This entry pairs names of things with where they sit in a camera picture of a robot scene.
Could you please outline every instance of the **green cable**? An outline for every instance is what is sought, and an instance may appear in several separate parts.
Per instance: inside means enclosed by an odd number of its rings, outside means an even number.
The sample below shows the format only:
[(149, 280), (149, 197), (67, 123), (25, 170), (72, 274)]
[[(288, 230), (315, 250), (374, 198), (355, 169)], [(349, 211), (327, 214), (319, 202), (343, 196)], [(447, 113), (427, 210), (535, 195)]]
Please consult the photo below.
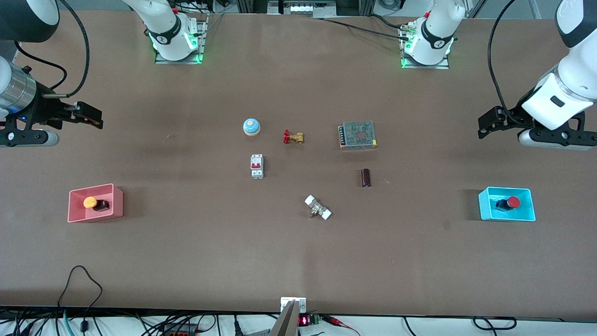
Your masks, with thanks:
[(66, 309), (64, 310), (64, 313), (62, 313), (62, 319), (64, 320), (64, 324), (66, 325), (66, 330), (69, 332), (70, 336), (75, 336), (75, 334), (73, 333), (73, 330), (70, 328), (69, 320), (66, 317)]

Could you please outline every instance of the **pink plastic container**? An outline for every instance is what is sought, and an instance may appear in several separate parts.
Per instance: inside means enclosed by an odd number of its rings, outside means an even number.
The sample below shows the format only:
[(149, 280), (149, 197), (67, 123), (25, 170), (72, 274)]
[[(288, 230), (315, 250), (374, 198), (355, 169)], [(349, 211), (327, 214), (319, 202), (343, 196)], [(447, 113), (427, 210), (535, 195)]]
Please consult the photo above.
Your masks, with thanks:
[[(83, 201), (93, 196), (98, 200), (106, 200), (110, 209), (95, 211), (86, 209)], [(69, 192), (69, 223), (93, 223), (105, 221), (106, 219), (122, 217), (122, 190), (114, 184), (96, 185), (83, 189), (71, 190)]]

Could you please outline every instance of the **brown table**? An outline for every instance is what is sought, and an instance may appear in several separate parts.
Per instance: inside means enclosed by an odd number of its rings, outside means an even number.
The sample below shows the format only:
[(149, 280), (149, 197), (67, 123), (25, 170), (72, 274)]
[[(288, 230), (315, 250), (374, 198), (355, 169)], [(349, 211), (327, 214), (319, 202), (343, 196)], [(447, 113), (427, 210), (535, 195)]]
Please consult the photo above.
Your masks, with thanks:
[[(91, 68), (76, 99), (103, 110), (105, 128), (68, 124), (55, 147), (2, 150), (1, 304), (53, 305), (83, 264), (105, 288), (100, 306), (275, 311), (295, 295), (330, 313), (597, 317), (597, 152), (526, 148), (515, 131), (477, 139), (498, 103), (492, 21), (465, 20), (451, 69), (427, 71), (400, 69), (394, 39), (265, 15), (225, 16), (203, 65), (157, 66), (134, 13), (80, 15)], [(66, 13), (24, 48), (68, 68), (62, 91), (76, 86), (84, 52)], [(507, 103), (566, 52), (550, 20), (503, 22), (494, 67)], [(248, 117), (262, 123), (254, 138)], [(352, 120), (374, 120), (378, 149), (340, 152), (337, 126)], [(305, 144), (284, 145), (284, 129)], [(361, 168), (373, 187), (359, 187)], [(125, 217), (67, 224), (69, 190), (111, 182)], [(537, 221), (481, 221), (490, 185), (530, 188)], [(309, 219), (309, 194), (330, 220)], [(77, 273), (64, 303), (95, 295)]]

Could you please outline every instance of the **blue and white round object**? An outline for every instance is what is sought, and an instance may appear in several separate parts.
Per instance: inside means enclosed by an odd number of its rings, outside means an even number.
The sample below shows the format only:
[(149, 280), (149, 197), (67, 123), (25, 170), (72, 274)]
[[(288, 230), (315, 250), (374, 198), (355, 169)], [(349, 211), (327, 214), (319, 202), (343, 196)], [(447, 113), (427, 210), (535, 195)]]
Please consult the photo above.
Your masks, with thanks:
[(257, 119), (249, 118), (245, 120), (245, 123), (242, 125), (242, 130), (245, 131), (245, 134), (253, 136), (259, 133), (261, 125)]

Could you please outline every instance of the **light blue plastic container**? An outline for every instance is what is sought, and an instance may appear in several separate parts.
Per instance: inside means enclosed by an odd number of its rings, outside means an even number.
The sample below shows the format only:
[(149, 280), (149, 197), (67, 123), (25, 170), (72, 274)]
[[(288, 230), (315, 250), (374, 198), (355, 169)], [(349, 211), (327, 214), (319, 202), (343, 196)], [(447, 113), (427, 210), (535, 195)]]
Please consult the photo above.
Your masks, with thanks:
[[(521, 201), (517, 209), (504, 211), (496, 207), (499, 200), (516, 196)], [(479, 194), (481, 219), (484, 221), (534, 222), (535, 208), (531, 191), (525, 188), (487, 187)]]

